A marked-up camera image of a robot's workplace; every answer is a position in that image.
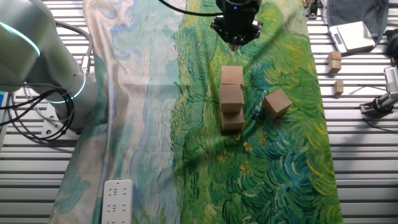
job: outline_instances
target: gray cloth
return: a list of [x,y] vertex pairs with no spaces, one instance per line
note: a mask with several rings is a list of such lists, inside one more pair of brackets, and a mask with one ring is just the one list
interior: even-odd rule
[[321,0],[321,3],[323,4],[322,19],[323,22],[328,25],[328,0]]
[[328,0],[328,25],[364,21],[376,45],[387,26],[388,0]]

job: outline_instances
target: metal grating table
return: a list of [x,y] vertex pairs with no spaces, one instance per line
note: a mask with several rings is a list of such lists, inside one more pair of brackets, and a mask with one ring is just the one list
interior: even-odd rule
[[[87,30],[81,0],[44,2],[55,19]],[[376,126],[393,130],[385,132],[370,128],[361,120],[359,110],[360,103],[385,93],[383,69],[390,62],[383,55],[387,39],[384,37],[371,53],[345,57],[341,71],[333,77],[326,72],[327,55],[334,49],[327,26],[321,17],[307,23],[344,221],[398,223],[398,112],[383,119],[369,119]],[[398,0],[390,0],[387,29],[395,28]],[[88,41],[63,28],[58,28],[58,33],[80,62]],[[345,83],[341,96],[333,95],[336,79]],[[25,101],[23,92],[16,100]],[[46,107],[46,103],[39,105],[43,112]],[[35,111],[29,112],[23,121],[33,132],[41,133],[43,119]],[[18,134],[12,126],[7,128],[0,153],[0,224],[47,223],[75,144],[76,141],[59,140],[39,145]]]

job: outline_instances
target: wooden block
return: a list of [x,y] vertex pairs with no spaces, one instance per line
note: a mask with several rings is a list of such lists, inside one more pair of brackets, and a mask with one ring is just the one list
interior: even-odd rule
[[332,60],[342,60],[343,58],[341,57],[341,52],[330,52],[329,56],[328,56],[328,61],[329,63]]
[[243,108],[238,113],[221,113],[223,131],[241,130],[244,125]]
[[243,86],[241,86],[241,90],[242,90],[242,102],[243,102],[243,105],[244,105]]
[[243,86],[243,67],[242,66],[222,66],[221,84]]
[[341,95],[344,92],[344,83],[342,80],[335,82],[335,95]]
[[341,60],[332,60],[329,63],[329,73],[338,73],[341,70]]
[[264,98],[262,109],[267,112],[271,119],[284,114],[292,105],[283,89],[279,89]]
[[341,95],[344,92],[344,87],[343,86],[336,86],[335,87],[335,95]]
[[335,87],[336,86],[344,86],[344,82],[342,81],[342,80],[337,80],[336,82],[335,82]]
[[220,110],[223,113],[238,113],[243,107],[241,85],[220,85]]

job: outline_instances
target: black clamp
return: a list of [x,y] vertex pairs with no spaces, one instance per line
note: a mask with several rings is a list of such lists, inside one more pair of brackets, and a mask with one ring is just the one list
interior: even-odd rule
[[309,19],[317,19],[318,17],[318,7],[320,0],[314,0],[307,8],[307,14]]
[[394,58],[392,63],[396,63],[395,58],[398,57],[398,29],[387,30],[386,36],[388,40],[386,54],[390,56],[390,58]]

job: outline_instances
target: wrinkled cloth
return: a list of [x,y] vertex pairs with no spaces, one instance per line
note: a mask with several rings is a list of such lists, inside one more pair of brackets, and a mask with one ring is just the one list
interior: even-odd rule
[[[218,12],[214,0],[170,0]],[[231,52],[211,17],[157,1],[86,0],[99,97],[49,223],[100,223],[104,182],[131,179],[133,223],[343,223],[301,1],[264,1]],[[223,136],[221,67],[243,66],[244,118]],[[292,101],[271,120],[264,97]]]
[[323,10],[322,10],[322,19],[323,22],[328,25],[328,0],[321,0],[323,4]]

